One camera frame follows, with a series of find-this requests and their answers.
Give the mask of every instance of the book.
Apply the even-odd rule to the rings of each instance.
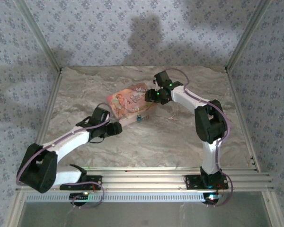
[[[157,104],[144,100],[147,90],[145,83],[139,83],[107,97],[115,117],[123,127],[155,112]]]

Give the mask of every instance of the patterned wallpaper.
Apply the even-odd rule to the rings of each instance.
[[[272,173],[284,211],[284,0],[273,1],[231,77],[261,169]]]
[[[14,2],[0,1],[0,227],[56,75]]]
[[[62,66],[222,66],[258,0],[26,2]]]

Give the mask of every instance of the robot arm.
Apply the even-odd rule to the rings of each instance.
[[[30,145],[17,175],[27,162],[29,162],[29,165],[21,174],[19,180],[40,193],[47,192],[55,185],[84,182],[85,170],[75,165],[60,167],[58,163],[75,148],[96,137],[104,139],[120,134],[122,132],[121,124],[118,122],[109,123],[109,117],[109,111],[97,107],[91,117],[83,119],[68,133],[43,145],[35,143]]]
[[[225,176],[221,174],[217,167],[216,152],[217,142],[224,137],[227,125],[221,114],[206,103],[209,102],[222,111],[220,102],[218,100],[209,101],[203,99],[186,89],[186,92],[195,97],[195,99],[191,98],[184,92],[183,84],[178,81],[172,82],[166,71],[156,74],[153,82],[160,89],[148,90],[145,94],[146,102],[156,102],[164,105],[169,101],[174,101],[182,104],[195,114],[196,132],[203,143],[204,158],[201,166],[201,178],[204,187],[213,188],[216,184],[223,184]]]

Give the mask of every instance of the metal bracket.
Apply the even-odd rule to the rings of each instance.
[[[82,200],[82,201],[86,201],[89,199],[88,194],[81,192],[81,193],[71,193],[69,196],[69,200],[72,201],[75,197],[76,197],[76,200]],[[86,202],[74,202],[73,204],[76,205],[77,207],[80,207],[80,206],[83,206],[85,203]]]
[[[96,175],[87,175],[84,182],[97,182],[100,185],[102,185],[102,176]],[[100,191],[101,188],[98,185],[95,184],[82,184],[82,185],[67,185],[67,184],[62,184],[60,186],[61,191],[90,191],[90,190],[96,190]]]
[[[212,190],[224,190],[228,189],[228,183],[225,176],[221,176],[219,181],[215,181],[210,186],[206,186],[204,178],[201,175],[186,175],[185,184],[187,190],[198,190],[198,189],[212,189]]]

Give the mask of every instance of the purple cable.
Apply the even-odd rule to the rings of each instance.
[[[184,90],[185,94],[187,94],[189,97],[193,98],[194,100],[196,100],[196,101],[198,101],[198,102],[201,102],[201,103],[205,103],[205,104],[210,105],[211,107],[213,107],[214,109],[216,109],[216,110],[222,115],[222,117],[223,117],[223,118],[225,119],[225,121],[226,121],[226,129],[227,129],[227,132],[226,132],[226,135],[225,135],[223,138],[221,138],[220,140],[217,141],[216,153],[215,153],[215,163],[216,163],[216,167],[218,168],[219,172],[220,172],[222,175],[226,176],[226,177],[229,179],[229,182],[231,183],[231,192],[230,192],[229,196],[227,197],[227,199],[226,199],[225,201],[223,201],[222,203],[217,204],[217,205],[211,205],[211,206],[213,206],[213,207],[222,206],[222,205],[224,205],[225,203],[227,203],[227,202],[231,199],[232,194],[233,194],[233,183],[232,183],[232,180],[231,180],[231,178],[230,178],[226,173],[223,173],[223,172],[222,172],[222,170],[220,169],[219,163],[218,163],[218,153],[220,152],[220,146],[221,146],[222,142],[223,142],[225,139],[228,138],[229,133],[230,133],[230,122],[229,122],[227,116],[223,113],[223,111],[220,110],[216,105],[214,105],[214,104],[212,104],[212,103],[210,103],[210,102],[207,102],[207,101],[205,101],[205,100],[202,100],[202,99],[200,99],[200,98],[198,98],[198,97],[196,97],[196,96],[193,96],[193,95],[190,94],[188,91],[186,91],[186,87],[187,87],[187,85],[190,83],[190,80],[189,80],[188,76],[186,75],[186,73],[184,73],[182,70],[179,70],[179,69],[176,69],[176,68],[170,68],[170,69],[166,69],[166,70],[176,70],[176,71],[181,72],[181,73],[186,77],[186,79],[187,79],[187,83],[186,83],[186,84],[184,85],[184,87],[183,87],[183,90]]]
[[[106,104],[106,103],[100,103],[100,104],[97,105],[97,107],[99,107],[100,105],[107,105],[107,104]],[[113,112],[113,111],[112,111],[112,108],[111,108],[109,105],[107,105],[107,106],[108,106],[109,109],[110,109],[110,113],[112,113],[112,112]],[[17,178],[16,178],[16,184],[17,184],[17,185],[21,185],[21,186],[24,185],[24,184],[22,184],[22,183],[20,182],[20,177],[21,177],[21,175],[23,174],[23,172],[25,171],[25,169],[28,167],[28,165],[29,165],[38,155],[40,155],[43,151],[47,150],[47,149],[50,148],[50,147],[56,146],[57,144],[61,143],[62,141],[66,140],[67,138],[69,138],[70,136],[72,136],[72,135],[74,135],[74,134],[76,134],[76,133],[79,133],[79,132],[82,132],[82,131],[86,131],[86,130],[90,130],[90,129],[99,128],[99,127],[101,127],[101,126],[103,126],[103,125],[109,123],[110,120],[111,120],[111,115],[109,115],[109,118],[108,118],[105,122],[103,122],[103,123],[101,123],[101,124],[98,124],[98,125],[95,125],[95,126],[90,126],[90,127],[87,127],[87,128],[77,129],[77,130],[75,130],[75,131],[73,131],[73,132],[70,132],[70,133],[66,134],[65,136],[61,137],[60,139],[56,140],[53,144],[50,144],[50,145],[48,145],[48,146],[42,148],[42,149],[39,150],[38,152],[36,152],[36,153],[24,164],[24,166],[22,167],[22,169],[19,171],[19,174],[17,175]],[[102,191],[103,191],[103,197],[101,198],[101,201],[100,201],[100,203],[102,203],[102,200],[103,200],[103,198],[104,198],[104,193],[105,193],[105,192],[104,192],[104,188],[103,188],[100,184],[98,184],[98,183],[96,183],[96,182],[81,182],[81,183],[68,183],[67,185],[81,185],[81,184],[89,184],[89,183],[96,184],[96,185],[100,186],[100,188],[102,189]]]

